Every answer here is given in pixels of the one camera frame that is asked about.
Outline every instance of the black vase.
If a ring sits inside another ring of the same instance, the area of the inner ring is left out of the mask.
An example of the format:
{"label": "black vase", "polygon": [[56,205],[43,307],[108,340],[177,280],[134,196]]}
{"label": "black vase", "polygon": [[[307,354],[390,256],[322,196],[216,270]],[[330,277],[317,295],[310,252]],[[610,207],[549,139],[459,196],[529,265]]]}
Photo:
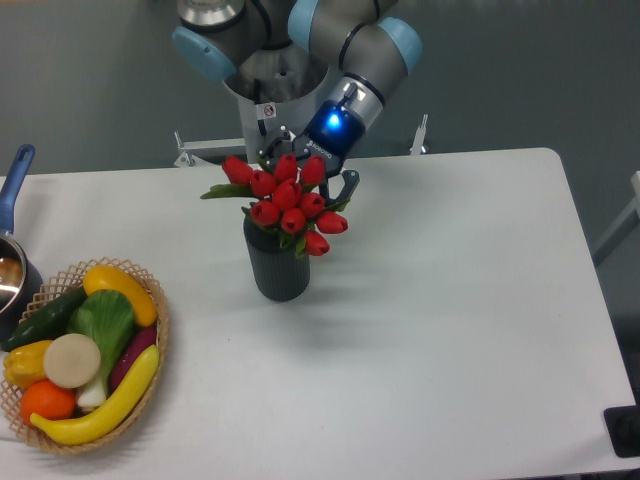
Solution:
{"label": "black vase", "polygon": [[280,248],[277,235],[270,235],[245,219],[244,238],[258,290],[276,302],[299,296],[309,285],[309,256],[296,258],[295,246]]}

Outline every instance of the yellow pepper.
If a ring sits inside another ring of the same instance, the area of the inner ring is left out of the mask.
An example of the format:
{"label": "yellow pepper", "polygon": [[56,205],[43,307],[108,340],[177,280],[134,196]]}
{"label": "yellow pepper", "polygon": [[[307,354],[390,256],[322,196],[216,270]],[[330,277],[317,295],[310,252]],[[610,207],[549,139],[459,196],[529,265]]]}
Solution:
{"label": "yellow pepper", "polygon": [[49,345],[51,340],[42,340],[12,350],[3,362],[7,382],[20,388],[29,388],[47,378],[42,361]]}
{"label": "yellow pepper", "polygon": [[156,306],[142,286],[124,270],[111,265],[96,265],[84,276],[82,286],[87,295],[98,290],[115,290],[131,302],[135,313],[136,325],[149,327],[158,316]]}

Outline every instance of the tulip bouquet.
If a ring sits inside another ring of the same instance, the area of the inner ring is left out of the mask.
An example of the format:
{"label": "tulip bouquet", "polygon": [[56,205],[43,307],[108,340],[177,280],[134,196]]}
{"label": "tulip bouquet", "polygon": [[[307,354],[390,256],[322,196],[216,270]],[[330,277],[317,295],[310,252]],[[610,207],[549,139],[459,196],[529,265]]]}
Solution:
{"label": "tulip bouquet", "polygon": [[214,185],[200,198],[255,198],[242,211],[258,228],[277,235],[281,249],[295,245],[298,258],[327,253],[329,243],[319,232],[336,234],[348,228],[347,220],[337,213],[348,200],[327,205],[314,191],[325,180],[322,157],[311,156],[301,169],[292,154],[280,157],[274,168],[263,161],[259,165],[254,169],[237,157],[227,157],[222,169],[230,183]]}

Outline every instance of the yellow bell pepper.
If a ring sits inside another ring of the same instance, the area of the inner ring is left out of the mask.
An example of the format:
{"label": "yellow bell pepper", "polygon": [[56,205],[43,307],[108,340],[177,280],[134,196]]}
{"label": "yellow bell pepper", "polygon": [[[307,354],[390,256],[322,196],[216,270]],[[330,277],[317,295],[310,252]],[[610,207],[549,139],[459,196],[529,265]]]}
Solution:
{"label": "yellow bell pepper", "polygon": [[47,378],[42,363],[49,345],[51,340],[42,340],[12,350],[2,362],[7,382],[20,388],[29,388]]}

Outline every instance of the sticker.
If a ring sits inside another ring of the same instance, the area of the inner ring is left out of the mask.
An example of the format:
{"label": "sticker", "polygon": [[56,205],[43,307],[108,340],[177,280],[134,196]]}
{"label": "sticker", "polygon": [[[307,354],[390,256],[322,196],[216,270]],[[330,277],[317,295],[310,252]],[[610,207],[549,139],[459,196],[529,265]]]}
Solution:
{"label": "sticker", "polygon": [[256,117],[258,120],[268,120],[278,116],[275,103],[261,103],[256,105]]}

